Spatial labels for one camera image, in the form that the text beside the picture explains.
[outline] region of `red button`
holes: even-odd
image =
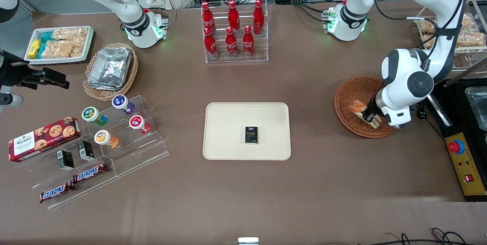
[[[465,181],[466,182],[473,181],[473,176],[472,175],[465,175]]]
[[[452,141],[448,144],[448,149],[453,153],[458,153],[460,151],[460,144],[456,141]]]

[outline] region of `small black box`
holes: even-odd
[[[257,127],[245,127],[245,143],[257,144]]]
[[[73,155],[63,150],[57,151],[57,164],[59,165],[59,168],[63,170],[69,171],[75,168],[75,163],[73,162]]]
[[[85,140],[78,141],[78,150],[80,151],[80,158],[83,160],[94,160],[93,147],[91,143]]]

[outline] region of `acrylic bottle rack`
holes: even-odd
[[[216,41],[216,48],[218,50],[218,58],[209,59],[208,52],[205,48],[205,43],[203,41],[203,50],[205,52],[205,61],[207,63],[216,62],[250,62],[250,61],[267,61],[269,60],[269,22],[268,22],[268,9],[267,0],[263,0],[262,9],[264,10],[264,26],[262,28],[262,33],[260,35],[252,34],[254,36],[254,56],[248,58],[244,55],[244,43],[243,36],[245,34],[244,27],[250,25],[253,27],[254,23],[254,8],[255,3],[243,3],[237,5],[237,11],[240,15],[240,34],[235,35],[237,38],[237,48],[239,50],[239,55],[236,58],[231,58],[226,52],[226,28],[228,27],[228,5],[223,1],[208,2],[210,10],[213,13],[213,18],[215,19],[216,35],[214,35]],[[205,39],[205,34],[203,33],[203,28],[205,27],[203,21],[201,20],[202,35]]]
[[[40,193],[61,186],[66,181],[73,181],[73,175],[84,172],[88,169],[106,162],[110,168],[107,172],[92,176],[75,185],[74,191],[62,193],[56,197],[43,202],[47,209],[56,209],[73,202],[87,193],[91,193],[103,186],[130,174],[156,160],[169,155],[162,136],[156,131],[154,121],[148,113],[153,107],[141,96],[130,99],[135,105],[135,112],[132,115],[125,115],[116,108],[108,108],[101,111],[102,115],[108,117],[108,122],[102,127],[92,122],[85,122],[79,119],[81,137],[40,153],[28,160],[17,164],[17,168],[25,169],[30,173],[32,188]],[[133,115],[141,115],[146,122],[151,124],[151,130],[147,134],[129,127],[129,119]],[[116,148],[101,146],[94,141],[94,134],[105,129],[112,136],[119,138]],[[85,140],[91,143],[95,160],[86,161],[80,158],[78,141]],[[72,153],[75,168],[67,171],[59,168],[56,153],[64,150]],[[33,203],[38,203],[40,197],[32,198]]]

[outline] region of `red bottle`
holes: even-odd
[[[259,35],[262,33],[264,27],[264,10],[262,9],[262,0],[255,1],[254,9],[254,34]]]
[[[250,58],[254,56],[254,36],[250,25],[245,26],[245,35],[243,35],[243,54]]]
[[[230,0],[228,6],[230,7],[230,11],[228,11],[228,24],[233,29],[233,34],[238,35],[240,34],[240,16],[236,8],[237,4],[234,0]]]
[[[216,49],[215,38],[212,36],[210,28],[205,28],[205,47],[208,51],[209,59],[218,58],[218,50]]]
[[[236,58],[239,56],[239,51],[237,49],[237,39],[233,35],[233,29],[231,27],[226,28],[226,50],[228,51],[228,56],[231,58]]]
[[[201,8],[203,8],[202,18],[203,25],[205,28],[210,28],[212,35],[216,34],[215,19],[213,18],[213,13],[210,11],[210,7],[207,2],[201,3]]]

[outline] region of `brown table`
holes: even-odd
[[[412,16],[412,2],[381,3],[393,16]],[[270,9],[270,60],[251,66],[207,65],[200,11],[181,10],[166,41],[135,49],[139,73],[129,97],[154,107],[168,157],[80,200],[48,211],[37,204],[25,172],[0,160],[0,240],[5,244],[261,244],[372,243],[384,233],[431,238],[429,227],[485,243],[486,203],[464,203],[444,142],[416,118],[392,136],[371,140],[341,125],[336,88],[355,75],[380,76],[394,48],[419,44],[410,21],[375,9],[353,42],[324,35],[320,23],[293,6]],[[112,13],[36,13],[34,27],[90,25],[94,48],[130,42]],[[86,65],[53,67],[71,88],[14,89],[25,103],[0,116],[0,145],[87,105]],[[202,156],[205,107],[210,102],[285,102],[291,121],[287,161],[209,161]]]

